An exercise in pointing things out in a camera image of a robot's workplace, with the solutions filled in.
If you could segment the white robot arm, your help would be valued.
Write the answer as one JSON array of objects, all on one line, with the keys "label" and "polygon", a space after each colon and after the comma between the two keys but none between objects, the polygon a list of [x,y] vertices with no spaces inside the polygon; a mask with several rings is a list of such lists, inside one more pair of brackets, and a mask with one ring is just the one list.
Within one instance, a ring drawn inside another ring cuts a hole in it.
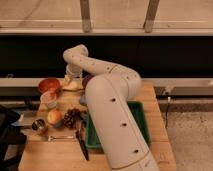
[{"label": "white robot arm", "polygon": [[72,65],[93,75],[85,98],[111,171],[160,171],[128,105],[141,89],[140,75],[123,65],[91,58],[84,45],[63,52]]}]

